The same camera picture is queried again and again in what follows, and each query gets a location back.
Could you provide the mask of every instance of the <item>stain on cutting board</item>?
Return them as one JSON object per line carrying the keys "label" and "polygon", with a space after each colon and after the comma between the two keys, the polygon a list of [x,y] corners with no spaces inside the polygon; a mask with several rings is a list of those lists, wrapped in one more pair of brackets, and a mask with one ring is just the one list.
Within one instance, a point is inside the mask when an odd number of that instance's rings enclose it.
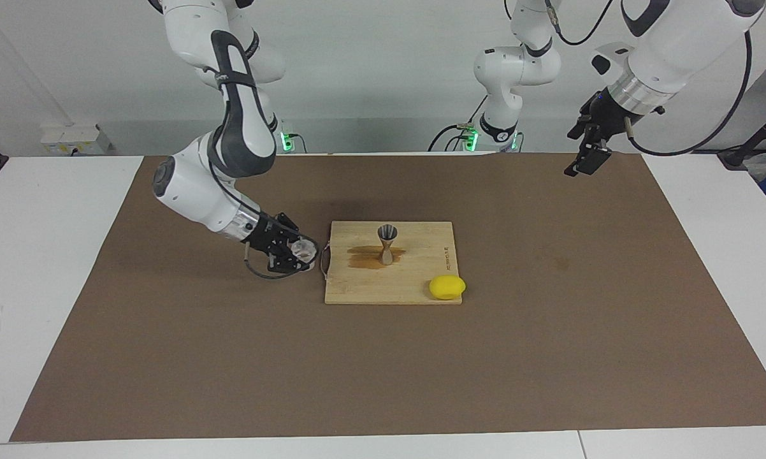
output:
{"label": "stain on cutting board", "polygon": [[[386,267],[386,265],[380,263],[380,253],[383,252],[381,246],[352,247],[346,252],[350,254],[350,268],[360,268],[361,270],[382,270]],[[400,262],[404,253],[406,253],[406,250],[392,247],[391,255],[394,258],[394,263]]]}

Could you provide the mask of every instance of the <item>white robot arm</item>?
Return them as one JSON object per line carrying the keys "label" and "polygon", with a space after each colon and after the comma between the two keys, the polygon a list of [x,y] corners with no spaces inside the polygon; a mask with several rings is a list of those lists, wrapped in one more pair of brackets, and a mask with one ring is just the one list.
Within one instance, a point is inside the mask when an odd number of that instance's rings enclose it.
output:
{"label": "white robot arm", "polygon": [[510,29],[521,46],[483,50],[474,63],[473,74],[488,92],[479,119],[483,134],[479,139],[481,145],[494,149],[513,142],[523,104],[517,87],[549,84],[561,70],[544,0],[518,0]]}
{"label": "white robot arm", "polygon": [[593,174],[610,157],[607,140],[625,131],[632,139],[634,123],[653,111],[663,113],[663,104],[744,34],[750,53],[748,29],[765,4],[766,0],[622,0],[627,27],[639,38],[637,47],[611,43],[596,50],[592,65],[607,87],[581,107],[581,117],[567,135],[584,139],[565,173]]}
{"label": "white robot arm", "polygon": [[259,44],[242,11],[252,0],[149,1],[164,14],[171,49],[205,84],[222,91],[225,102],[220,127],[159,165],[156,198],[182,217],[265,253],[272,272],[307,270],[317,244],[286,215],[270,217],[234,187],[237,179],[273,165],[278,120],[257,84],[284,75],[284,61]]}

